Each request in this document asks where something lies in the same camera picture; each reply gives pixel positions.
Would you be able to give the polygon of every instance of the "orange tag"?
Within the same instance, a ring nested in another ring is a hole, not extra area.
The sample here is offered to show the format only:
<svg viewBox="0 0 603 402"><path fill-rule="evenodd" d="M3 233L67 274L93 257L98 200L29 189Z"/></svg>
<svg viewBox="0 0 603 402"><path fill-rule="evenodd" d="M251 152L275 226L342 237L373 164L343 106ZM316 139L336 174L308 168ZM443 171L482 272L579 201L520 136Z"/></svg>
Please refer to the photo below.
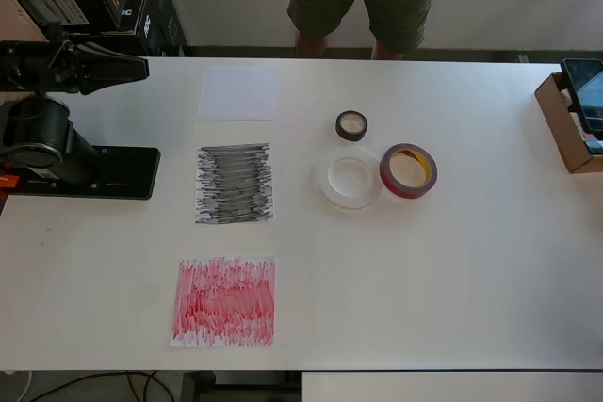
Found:
<svg viewBox="0 0 603 402"><path fill-rule="evenodd" d="M15 188L19 183L19 176L0 174L0 188Z"/></svg>

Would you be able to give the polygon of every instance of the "smartphone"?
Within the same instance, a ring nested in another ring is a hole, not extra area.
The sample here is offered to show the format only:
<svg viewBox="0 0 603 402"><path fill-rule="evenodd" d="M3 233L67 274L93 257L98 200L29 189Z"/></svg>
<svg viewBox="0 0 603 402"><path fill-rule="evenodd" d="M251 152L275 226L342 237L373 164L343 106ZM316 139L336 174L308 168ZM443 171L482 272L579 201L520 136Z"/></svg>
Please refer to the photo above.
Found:
<svg viewBox="0 0 603 402"><path fill-rule="evenodd" d="M603 61L595 58L567 58L562 70L585 132L603 137Z"/></svg>

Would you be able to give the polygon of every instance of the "phone screen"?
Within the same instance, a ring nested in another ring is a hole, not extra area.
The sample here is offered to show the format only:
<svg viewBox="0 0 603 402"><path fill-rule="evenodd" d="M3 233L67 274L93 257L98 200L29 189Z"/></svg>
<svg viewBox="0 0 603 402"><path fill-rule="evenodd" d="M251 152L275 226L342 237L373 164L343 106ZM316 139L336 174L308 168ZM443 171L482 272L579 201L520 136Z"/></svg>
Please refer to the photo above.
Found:
<svg viewBox="0 0 603 402"><path fill-rule="evenodd" d="M589 59L567 59L564 63L585 120L591 129L602 130L603 62Z"/></svg>

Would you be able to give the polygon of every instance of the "tape roll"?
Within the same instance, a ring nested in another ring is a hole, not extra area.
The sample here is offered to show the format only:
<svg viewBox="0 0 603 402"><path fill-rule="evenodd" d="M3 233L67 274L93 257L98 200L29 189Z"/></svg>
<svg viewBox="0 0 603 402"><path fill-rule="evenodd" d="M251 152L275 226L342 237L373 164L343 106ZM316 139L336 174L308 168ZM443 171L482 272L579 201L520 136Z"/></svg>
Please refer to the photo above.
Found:
<svg viewBox="0 0 603 402"><path fill-rule="evenodd" d="M367 133L368 121L362 113L348 110L335 121L335 131L347 141L360 141Z"/></svg>
<svg viewBox="0 0 603 402"><path fill-rule="evenodd" d="M324 197L344 209L368 207L383 190L379 159L355 146L328 154L318 164L316 176Z"/></svg>
<svg viewBox="0 0 603 402"><path fill-rule="evenodd" d="M396 179L391 169L391 161L397 155L407 155L414 158L425 171L425 181L420 186L409 186ZM403 198L419 198L429 192L437 181L437 166L430 154L410 143L400 143L392 146L379 165L379 173L383 184L390 192Z"/></svg>

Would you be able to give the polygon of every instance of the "red tape roll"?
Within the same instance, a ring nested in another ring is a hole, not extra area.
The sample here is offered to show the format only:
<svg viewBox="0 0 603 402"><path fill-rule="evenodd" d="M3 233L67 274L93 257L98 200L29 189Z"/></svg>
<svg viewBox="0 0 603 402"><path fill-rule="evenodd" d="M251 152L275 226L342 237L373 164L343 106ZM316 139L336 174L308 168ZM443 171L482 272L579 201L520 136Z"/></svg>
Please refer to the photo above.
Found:
<svg viewBox="0 0 603 402"><path fill-rule="evenodd" d="M396 179L392 173L390 164L392 158L394 158L394 156L397 154L408 155L421 164L421 167L423 167L425 170L426 176L425 183L423 185L419 187L411 187L404 185ZM437 181L437 166L435 165L433 157L431 157L427 151L410 143L400 143L399 145L394 145L387 150L383 156L381 164L379 165L379 173L381 175L383 184L387 187L387 189L402 198L415 199L422 197L432 189L432 187L435 185L435 181Z"/></svg>

